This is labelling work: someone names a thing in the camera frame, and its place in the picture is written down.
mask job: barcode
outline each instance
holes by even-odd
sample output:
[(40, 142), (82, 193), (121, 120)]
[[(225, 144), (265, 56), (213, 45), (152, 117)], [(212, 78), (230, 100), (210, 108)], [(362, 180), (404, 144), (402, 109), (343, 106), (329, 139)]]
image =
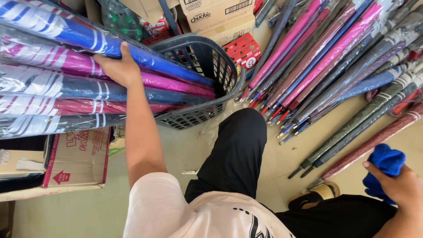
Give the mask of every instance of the barcode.
[(253, 3), (253, 1), (252, 1), (252, 0), (247, 0), (247, 1), (245, 1), (245, 2), (242, 2), (242, 3), (236, 4), (235, 6), (232, 6), (232, 7), (230, 7), (230, 8), (225, 9), (225, 15), (227, 15), (227, 14), (229, 14), (229, 13), (231, 13), (231, 12), (237, 11), (237, 10), (239, 10), (239, 9), (242, 9), (242, 8), (244, 8), (244, 7), (248, 6), (248, 5), (251, 5), (252, 3)]
[(195, 1), (198, 1), (198, 0), (184, 0), (184, 3), (185, 3), (185, 5), (187, 5), (187, 4), (193, 3)]

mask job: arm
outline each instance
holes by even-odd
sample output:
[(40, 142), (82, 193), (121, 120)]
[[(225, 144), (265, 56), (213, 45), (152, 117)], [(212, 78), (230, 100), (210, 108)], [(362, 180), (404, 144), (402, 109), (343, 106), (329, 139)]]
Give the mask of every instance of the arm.
[(363, 166), (379, 180), (386, 195), (398, 204), (396, 215), (373, 238), (423, 237), (423, 179), (407, 165), (392, 178), (369, 162), (363, 162)]
[(113, 60), (94, 55), (104, 72), (127, 89), (126, 164), (129, 187), (142, 176), (166, 172), (159, 131), (144, 93), (140, 68), (132, 59), (128, 44), (121, 44), (122, 59)]

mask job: red arrow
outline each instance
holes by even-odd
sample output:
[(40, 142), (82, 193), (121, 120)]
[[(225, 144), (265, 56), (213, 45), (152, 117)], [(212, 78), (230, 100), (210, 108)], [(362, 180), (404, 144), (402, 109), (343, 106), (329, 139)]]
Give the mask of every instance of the red arrow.
[(69, 177), (71, 173), (63, 173), (63, 170), (56, 174), (53, 179), (60, 185), (61, 182), (69, 182)]

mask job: hand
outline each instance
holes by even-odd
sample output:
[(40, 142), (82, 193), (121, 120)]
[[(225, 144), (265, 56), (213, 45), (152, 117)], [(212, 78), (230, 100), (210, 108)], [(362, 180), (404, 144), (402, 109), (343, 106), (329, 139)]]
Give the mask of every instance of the hand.
[(411, 213), (423, 213), (423, 179), (407, 165), (403, 165), (396, 177), (385, 175), (370, 162), (363, 166), (382, 185), (386, 195), (398, 204), (398, 208)]
[(130, 87), (133, 83), (141, 83), (142, 85), (140, 67), (131, 57), (128, 43), (121, 43), (121, 52), (121, 60), (106, 58), (98, 54), (94, 55), (93, 58), (103, 68), (107, 76), (125, 88)]

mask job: white t-shirt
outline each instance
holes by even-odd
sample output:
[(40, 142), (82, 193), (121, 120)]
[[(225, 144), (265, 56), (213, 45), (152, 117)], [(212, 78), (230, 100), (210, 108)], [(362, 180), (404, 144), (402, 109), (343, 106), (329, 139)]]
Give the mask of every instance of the white t-shirt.
[(142, 176), (129, 195), (124, 238), (294, 238), (282, 222), (249, 196), (207, 192), (188, 204), (177, 179)]

